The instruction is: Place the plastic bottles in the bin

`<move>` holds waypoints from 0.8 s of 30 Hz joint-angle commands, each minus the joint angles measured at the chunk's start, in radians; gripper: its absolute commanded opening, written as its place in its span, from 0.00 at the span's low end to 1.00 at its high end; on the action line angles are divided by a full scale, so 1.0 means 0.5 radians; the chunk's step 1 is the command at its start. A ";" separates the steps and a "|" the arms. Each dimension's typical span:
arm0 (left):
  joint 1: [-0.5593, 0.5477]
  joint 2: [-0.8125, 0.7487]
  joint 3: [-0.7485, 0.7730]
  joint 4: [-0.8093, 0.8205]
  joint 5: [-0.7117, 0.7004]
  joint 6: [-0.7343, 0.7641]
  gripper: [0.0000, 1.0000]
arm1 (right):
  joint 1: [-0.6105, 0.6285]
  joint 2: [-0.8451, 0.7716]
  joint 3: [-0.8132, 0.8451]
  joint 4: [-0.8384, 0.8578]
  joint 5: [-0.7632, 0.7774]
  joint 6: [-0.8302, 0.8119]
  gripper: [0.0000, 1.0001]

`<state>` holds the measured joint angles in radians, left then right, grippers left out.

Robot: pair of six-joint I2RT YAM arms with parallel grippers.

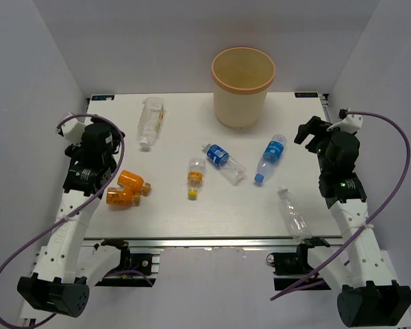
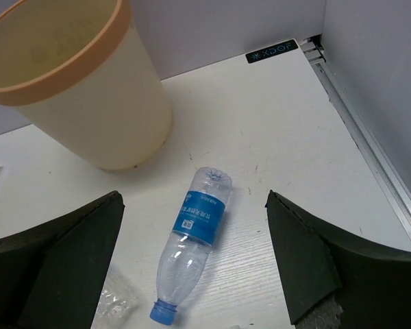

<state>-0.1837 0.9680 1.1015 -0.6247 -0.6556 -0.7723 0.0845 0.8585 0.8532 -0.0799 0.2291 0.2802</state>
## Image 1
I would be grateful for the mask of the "orange bottle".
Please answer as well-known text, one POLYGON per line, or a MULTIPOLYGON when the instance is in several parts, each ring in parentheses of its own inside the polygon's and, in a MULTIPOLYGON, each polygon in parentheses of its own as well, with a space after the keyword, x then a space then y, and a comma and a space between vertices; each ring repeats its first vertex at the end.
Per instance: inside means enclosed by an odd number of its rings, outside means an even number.
POLYGON ((148 196, 151 190, 150 183, 145 182, 141 176, 127 170, 121 171, 117 183, 123 188, 129 188, 134 193, 140 193, 144 196, 148 196))
POLYGON ((106 204, 110 206, 138 206, 140 204, 141 194, 134 192, 130 188, 110 187, 106 193, 106 204))

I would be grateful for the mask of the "large clear square bottle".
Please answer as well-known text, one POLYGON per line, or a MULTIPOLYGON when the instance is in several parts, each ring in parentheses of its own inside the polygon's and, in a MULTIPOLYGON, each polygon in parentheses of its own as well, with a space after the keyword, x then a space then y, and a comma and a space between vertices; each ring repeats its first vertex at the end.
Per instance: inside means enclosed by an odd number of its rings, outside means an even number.
POLYGON ((142 149, 150 149, 157 140, 164 120, 164 101, 159 97, 148 97, 138 122, 138 140, 142 149))

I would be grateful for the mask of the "clear ribbed bottle white cap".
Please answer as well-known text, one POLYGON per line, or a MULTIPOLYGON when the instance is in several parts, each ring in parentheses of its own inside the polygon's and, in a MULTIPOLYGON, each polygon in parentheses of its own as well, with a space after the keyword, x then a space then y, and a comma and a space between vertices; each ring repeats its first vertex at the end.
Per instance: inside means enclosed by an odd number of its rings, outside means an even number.
POLYGON ((293 240, 300 243, 312 238, 312 232, 300 212, 295 196, 285 186, 279 186, 277 195, 279 212, 293 240))

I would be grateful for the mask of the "blue label bottle white cap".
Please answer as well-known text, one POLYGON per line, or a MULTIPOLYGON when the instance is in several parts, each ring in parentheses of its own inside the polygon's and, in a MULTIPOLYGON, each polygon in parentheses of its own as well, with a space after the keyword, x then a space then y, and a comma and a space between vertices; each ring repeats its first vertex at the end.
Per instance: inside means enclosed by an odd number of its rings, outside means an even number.
POLYGON ((222 147, 217 144, 204 143, 202 149, 207 158, 230 184, 237 186, 245 178, 245 167, 222 147))

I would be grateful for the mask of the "clear bottle yellow cap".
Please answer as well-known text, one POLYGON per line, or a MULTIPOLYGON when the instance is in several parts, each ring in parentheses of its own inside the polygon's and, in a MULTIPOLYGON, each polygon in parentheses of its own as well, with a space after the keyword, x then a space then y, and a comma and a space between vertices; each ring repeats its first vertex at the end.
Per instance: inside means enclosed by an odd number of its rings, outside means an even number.
POLYGON ((206 172, 206 162, 200 158, 191 158, 188 163, 188 198, 196 200, 203 185, 203 177, 206 172))

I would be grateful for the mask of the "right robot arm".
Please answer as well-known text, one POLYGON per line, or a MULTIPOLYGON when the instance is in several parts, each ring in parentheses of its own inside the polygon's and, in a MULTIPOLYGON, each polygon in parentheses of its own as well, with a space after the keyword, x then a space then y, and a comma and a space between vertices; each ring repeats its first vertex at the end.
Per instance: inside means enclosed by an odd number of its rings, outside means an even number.
POLYGON ((313 116, 298 128, 296 144, 313 136, 306 149, 318 158, 319 190, 345 242, 335 252, 305 249, 295 263, 304 273, 316 270, 339 292, 336 304, 346 327, 396 326, 411 305, 411 289, 391 274, 368 222, 366 194, 354 171, 361 125, 362 117, 349 114, 337 124, 313 116))

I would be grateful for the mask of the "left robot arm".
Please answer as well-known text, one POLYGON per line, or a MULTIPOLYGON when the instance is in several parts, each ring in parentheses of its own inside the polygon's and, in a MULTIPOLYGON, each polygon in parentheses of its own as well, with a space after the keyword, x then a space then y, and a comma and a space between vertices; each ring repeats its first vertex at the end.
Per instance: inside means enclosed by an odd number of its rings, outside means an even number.
POLYGON ((113 270, 125 273, 131 256, 115 247, 105 247, 87 262, 78 256, 90 220, 104 190, 119 170, 124 154, 124 133, 104 118, 90 115, 90 123, 71 115, 58 127, 70 142, 70 158, 55 227, 29 277, 20 277, 17 291, 34 309, 79 317, 90 289, 113 270))

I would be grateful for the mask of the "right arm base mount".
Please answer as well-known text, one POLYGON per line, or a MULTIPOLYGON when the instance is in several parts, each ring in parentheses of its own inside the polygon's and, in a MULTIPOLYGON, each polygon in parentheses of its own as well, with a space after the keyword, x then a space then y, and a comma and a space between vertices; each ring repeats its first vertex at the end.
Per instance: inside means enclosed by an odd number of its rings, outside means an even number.
POLYGON ((323 238, 304 239, 292 252, 272 252, 266 263, 273 268, 274 289, 281 291, 312 271, 308 264, 308 250, 315 247, 329 247, 323 238))

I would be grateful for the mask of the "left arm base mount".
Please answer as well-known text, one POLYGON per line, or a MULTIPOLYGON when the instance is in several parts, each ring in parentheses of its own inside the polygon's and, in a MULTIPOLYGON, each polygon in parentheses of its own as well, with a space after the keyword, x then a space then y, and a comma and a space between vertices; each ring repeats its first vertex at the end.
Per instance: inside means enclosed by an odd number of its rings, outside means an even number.
POLYGON ((96 283, 97 287, 151 287, 158 270, 158 255, 149 252, 132 252, 124 240, 108 239, 94 244, 93 254, 102 247, 114 247, 120 251, 119 264, 96 283))

